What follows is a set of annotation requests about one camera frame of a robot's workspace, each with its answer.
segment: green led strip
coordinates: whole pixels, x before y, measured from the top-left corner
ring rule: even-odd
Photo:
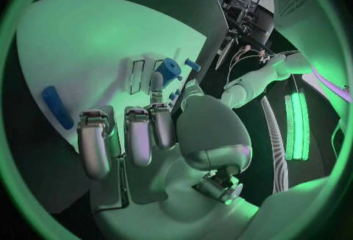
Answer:
[[[310,131],[308,108],[303,92],[285,96],[287,113],[287,146],[285,159],[309,159]]]

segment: white robotic arm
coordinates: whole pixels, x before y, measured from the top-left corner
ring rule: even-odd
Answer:
[[[221,101],[230,108],[240,108],[260,95],[268,84],[289,78],[291,74],[311,73],[309,62],[300,53],[275,55],[257,71],[251,71],[224,86]]]

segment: machinery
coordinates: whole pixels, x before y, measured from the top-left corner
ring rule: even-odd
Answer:
[[[204,94],[196,80],[188,81],[176,124],[162,99],[169,79],[161,69],[151,75],[148,106],[122,106],[122,145],[116,109],[99,105],[82,110],[77,128],[79,153],[92,179],[91,211],[106,239],[305,238],[308,230],[324,223],[319,216],[332,212],[351,181],[349,88],[353,70],[344,20],[339,14],[329,18],[328,14],[335,12],[333,3],[319,1],[275,0],[275,27],[300,53],[266,54],[269,60],[261,69],[227,80],[221,99]],[[2,31],[10,38],[15,27],[5,28]],[[10,41],[4,43],[1,47],[6,51]],[[167,62],[171,59],[164,59],[161,65]],[[251,137],[232,108],[256,98],[273,81],[312,71],[339,115],[338,127],[345,134],[334,171],[328,177],[273,194],[260,207],[250,204],[240,197],[246,184],[237,176],[251,166]],[[44,235],[75,239],[49,217],[18,171],[12,170],[16,167],[8,147],[2,151],[1,172],[14,178],[13,183],[10,179],[5,182],[19,206],[26,207],[27,217]]]

